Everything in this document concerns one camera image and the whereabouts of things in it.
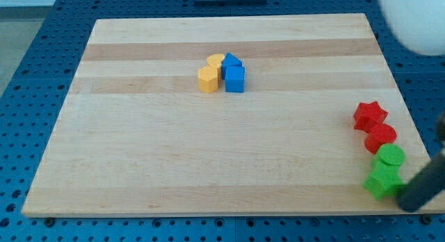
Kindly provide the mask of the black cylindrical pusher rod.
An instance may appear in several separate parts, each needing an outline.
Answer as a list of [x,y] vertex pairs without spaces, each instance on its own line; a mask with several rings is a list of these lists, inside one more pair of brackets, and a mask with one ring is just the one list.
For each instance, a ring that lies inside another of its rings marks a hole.
[[444,190],[444,112],[437,119],[436,133],[442,148],[396,196],[403,211],[418,211]]

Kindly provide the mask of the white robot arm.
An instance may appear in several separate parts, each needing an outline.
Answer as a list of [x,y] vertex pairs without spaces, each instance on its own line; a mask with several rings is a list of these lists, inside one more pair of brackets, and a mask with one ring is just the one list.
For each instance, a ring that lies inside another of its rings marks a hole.
[[[406,49],[424,56],[444,55],[444,0],[378,0],[392,34]],[[416,212],[444,191],[444,149],[405,185],[396,204]]]

